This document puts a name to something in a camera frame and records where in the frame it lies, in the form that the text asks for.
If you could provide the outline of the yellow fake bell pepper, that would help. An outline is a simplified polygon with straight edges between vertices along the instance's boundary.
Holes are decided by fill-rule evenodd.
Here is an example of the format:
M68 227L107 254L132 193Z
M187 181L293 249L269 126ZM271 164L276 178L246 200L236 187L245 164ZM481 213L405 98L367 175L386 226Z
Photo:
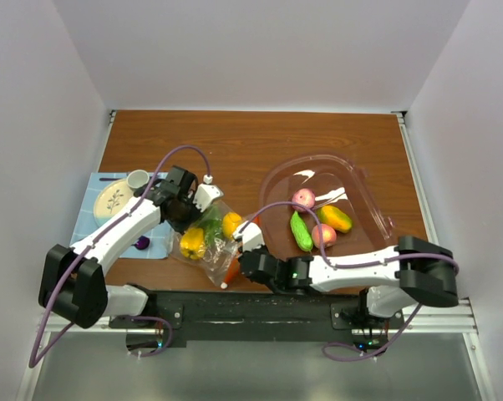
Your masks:
M206 253L205 232L200 227L192 227L180 239L180 253L185 258L200 260Z

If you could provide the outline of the clear zip top bag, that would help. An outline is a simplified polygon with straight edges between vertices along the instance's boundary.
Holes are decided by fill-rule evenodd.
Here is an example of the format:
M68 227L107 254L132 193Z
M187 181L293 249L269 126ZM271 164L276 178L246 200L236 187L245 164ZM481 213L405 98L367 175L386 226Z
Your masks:
M219 209L222 218L230 211L235 212L222 200L216 201L211 206L215 206ZM180 253L180 239L184 234L171 230L171 237L169 239L169 245L167 246L169 255L179 261L200 267L215 286L222 290L226 290L239 270L237 261L239 245L237 242L234 238L227 239L224 237L222 241L217 240L214 246L208 247L206 245L206 253L202 259L191 260L185 258Z

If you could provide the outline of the yellow fake lemon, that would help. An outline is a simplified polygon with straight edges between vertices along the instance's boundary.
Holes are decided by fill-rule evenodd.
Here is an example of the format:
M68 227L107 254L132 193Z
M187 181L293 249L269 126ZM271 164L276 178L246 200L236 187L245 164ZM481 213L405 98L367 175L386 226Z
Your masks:
M230 211L222 218L221 229L222 234L227 239L233 238L233 233L237 227L242 223L242 217L236 212Z

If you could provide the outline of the light green fake gourd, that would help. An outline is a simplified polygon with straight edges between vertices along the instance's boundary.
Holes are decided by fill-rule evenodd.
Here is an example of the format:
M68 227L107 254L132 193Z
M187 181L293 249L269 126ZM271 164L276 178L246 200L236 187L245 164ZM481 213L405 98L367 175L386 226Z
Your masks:
M290 228L299 249L310 252L313 249L314 243L305 221L297 211L292 213Z

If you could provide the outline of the pink fake peach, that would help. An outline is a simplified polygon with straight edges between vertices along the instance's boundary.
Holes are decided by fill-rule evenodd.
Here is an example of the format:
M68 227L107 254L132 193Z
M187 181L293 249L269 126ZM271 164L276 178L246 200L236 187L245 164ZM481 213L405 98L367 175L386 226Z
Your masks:
M313 227L311 237L316 248L329 247L337 241L337 232L331 226L321 223Z

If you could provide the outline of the pink transparent plastic tub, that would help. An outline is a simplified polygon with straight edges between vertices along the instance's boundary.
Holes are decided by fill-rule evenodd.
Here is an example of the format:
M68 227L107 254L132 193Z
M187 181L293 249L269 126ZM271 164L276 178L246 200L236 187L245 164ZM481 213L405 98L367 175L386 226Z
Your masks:
M346 256L381 250L396 243L394 228L384 217L367 186L364 170L341 155L317 153L300 155L274 167L264 178L259 192L260 207L278 201L292 201L299 190L315 195L314 212L325 207L340 210L352 221L346 233L326 247L328 256ZM258 217L269 251L277 258L305 255L292 234L292 206L275 206Z

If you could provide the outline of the orange fake fruit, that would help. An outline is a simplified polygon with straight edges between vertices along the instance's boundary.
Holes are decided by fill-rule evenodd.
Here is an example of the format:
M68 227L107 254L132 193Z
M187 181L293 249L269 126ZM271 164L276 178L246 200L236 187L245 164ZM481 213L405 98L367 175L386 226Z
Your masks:
M318 219L331 226L335 231L349 233L353 228L352 219L336 206L325 205L316 210Z

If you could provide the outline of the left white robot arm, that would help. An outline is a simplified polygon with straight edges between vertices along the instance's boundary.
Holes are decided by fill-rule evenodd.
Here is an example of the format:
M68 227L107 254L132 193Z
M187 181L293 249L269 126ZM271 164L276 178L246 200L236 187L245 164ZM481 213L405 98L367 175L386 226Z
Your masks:
M110 286L105 276L124 251L160 223L184 231L197 220L200 210L193 199L198 189L196 175L174 166L146 197L131 197L120 213L82 241L52 247L38 294L44 316L53 312L81 328L118 316L128 316L137 327L151 326L157 307L148 292L133 285Z

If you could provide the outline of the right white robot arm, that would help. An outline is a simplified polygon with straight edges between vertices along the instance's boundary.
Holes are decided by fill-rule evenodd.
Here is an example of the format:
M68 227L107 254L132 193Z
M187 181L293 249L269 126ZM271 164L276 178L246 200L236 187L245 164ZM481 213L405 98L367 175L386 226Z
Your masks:
M396 246L348 256L273 256L265 246L246 249L238 261L241 274L283 295L316 295L361 287L358 322L377 327L414 304L448 308L459 305L458 264L452 251L413 236Z

